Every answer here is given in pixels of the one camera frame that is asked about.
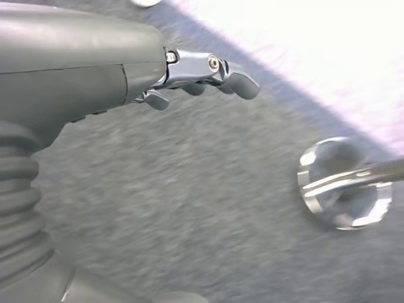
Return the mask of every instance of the chrome lever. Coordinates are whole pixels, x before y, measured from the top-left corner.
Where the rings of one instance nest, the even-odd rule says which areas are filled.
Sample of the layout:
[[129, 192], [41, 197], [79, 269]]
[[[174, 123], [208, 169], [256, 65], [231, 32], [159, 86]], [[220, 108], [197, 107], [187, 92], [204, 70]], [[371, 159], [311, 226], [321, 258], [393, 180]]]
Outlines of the chrome lever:
[[314, 216], [339, 230], [381, 221], [392, 200], [392, 182], [404, 180], [404, 159], [366, 165], [347, 138], [316, 143], [300, 159], [298, 180]]

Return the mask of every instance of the chrome bolt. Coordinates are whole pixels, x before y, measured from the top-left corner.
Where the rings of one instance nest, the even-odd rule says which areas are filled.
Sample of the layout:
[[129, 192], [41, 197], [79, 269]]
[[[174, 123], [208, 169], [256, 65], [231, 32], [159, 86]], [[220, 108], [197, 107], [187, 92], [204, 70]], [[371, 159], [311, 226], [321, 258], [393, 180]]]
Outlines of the chrome bolt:
[[214, 55], [210, 55], [208, 57], [208, 64], [209, 65], [209, 69], [211, 71], [215, 73], [219, 70], [219, 60]]
[[165, 53], [165, 58], [167, 63], [177, 62], [177, 55], [174, 52], [167, 52]]

